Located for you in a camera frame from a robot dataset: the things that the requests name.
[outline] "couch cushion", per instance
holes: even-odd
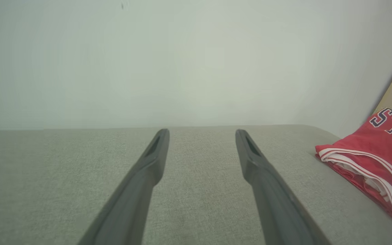
[[[143,244],[264,244],[235,130],[245,129],[333,244],[392,244],[392,219],[314,156],[315,127],[170,128]],[[0,132],[0,244],[75,244],[158,129]]]

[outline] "white trim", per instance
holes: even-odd
[[[351,149],[341,149],[341,148],[326,148],[326,149],[321,150],[318,154],[323,161],[323,159],[328,157],[328,155],[332,155],[332,154],[336,154],[336,153],[348,153],[348,154],[352,154],[352,155],[360,155],[360,156],[366,156],[366,157],[373,158],[376,161],[378,161],[379,163],[381,163],[381,165],[383,165],[390,172],[390,174],[392,174],[392,165],[390,163],[388,163],[387,161],[383,160],[382,158],[380,158],[376,155],[373,155],[369,152],[363,152],[363,151],[351,150]]]
[[[388,193],[388,197],[390,198],[391,204],[392,204],[392,185],[390,183],[388,183],[386,180],[384,180],[383,178],[373,174],[372,172],[364,169],[363,167],[359,166],[357,163],[355,163],[355,161],[353,161],[352,159],[337,154],[337,153],[333,153],[331,155],[329,155],[328,157],[322,159],[322,161],[324,162],[338,162],[338,163],[343,163],[343,164],[347,164],[348,166],[350,166],[351,168],[355,169],[355,171],[358,171],[361,175],[364,175],[370,179],[374,179],[379,181],[383,187],[385,188],[385,191]]]

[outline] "fabric texture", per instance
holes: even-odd
[[[353,134],[332,145],[316,146],[316,151],[322,161],[392,216],[391,109],[373,114]]]
[[[247,130],[334,245],[392,244],[392,219],[315,157],[315,127],[169,128],[143,244],[264,244],[235,130]],[[158,128],[0,131],[0,244],[76,244]]]

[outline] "white wall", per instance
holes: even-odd
[[[0,129],[344,136],[391,76],[392,0],[0,0]]]

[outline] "basketball jersey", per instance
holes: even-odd
[[[353,134],[315,147],[317,157],[392,216],[392,110],[370,116]]]

